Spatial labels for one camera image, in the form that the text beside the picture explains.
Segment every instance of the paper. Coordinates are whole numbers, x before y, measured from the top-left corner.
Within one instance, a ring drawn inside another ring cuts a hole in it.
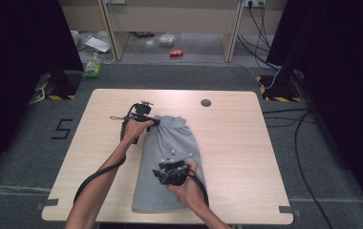
[[[86,42],[84,42],[85,45],[87,46],[90,46],[90,47],[93,47],[99,51],[102,51],[102,52],[107,52],[109,49],[110,49],[110,44],[105,42],[105,41],[102,41],[102,40],[99,40],[97,38],[94,38],[94,37],[90,37],[86,40]]]

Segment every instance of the black curtain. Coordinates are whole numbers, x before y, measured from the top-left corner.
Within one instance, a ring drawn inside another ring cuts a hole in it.
[[[363,189],[363,4],[288,0],[271,49],[269,62],[305,74],[312,105]]]
[[[62,70],[82,64],[58,1],[0,1],[0,154],[39,77]]]

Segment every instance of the table hole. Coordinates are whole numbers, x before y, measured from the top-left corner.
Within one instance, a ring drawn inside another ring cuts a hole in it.
[[[209,100],[209,99],[203,99],[202,100],[202,105],[203,105],[203,107],[209,107],[209,106],[211,106],[211,100]]]

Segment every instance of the hazard tape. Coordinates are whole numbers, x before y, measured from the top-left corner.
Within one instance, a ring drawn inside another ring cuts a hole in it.
[[[278,102],[301,102],[301,98],[296,96],[294,92],[292,92],[292,94],[278,94],[278,96],[276,96],[276,92],[271,93],[273,89],[266,89],[260,83],[260,80],[262,79],[261,76],[257,76],[256,79],[259,82],[260,93],[264,100]]]
[[[47,88],[47,86],[48,86],[48,84],[50,82],[50,77],[51,76],[49,76],[45,80],[44,84],[42,84],[41,88],[43,88],[44,91],[46,91],[45,89]],[[74,94],[69,94],[69,95],[67,95],[67,94],[45,94],[45,98],[48,98],[50,100],[67,100],[67,99],[72,100],[72,99],[75,99],[75,95]]]

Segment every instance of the gray cloth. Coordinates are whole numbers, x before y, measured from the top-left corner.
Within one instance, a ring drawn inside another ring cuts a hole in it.
[[[158,115],[155,118],[160,119],[160,126],[152,127],[145,137],[132,205],[132,210],[136,212],[164,212],[186,208],[154,176],[152,170],[159,170],[160,163],[194,161],[199,164],[197,176],[205,185],[199,148],[185,125],[186,120]]]

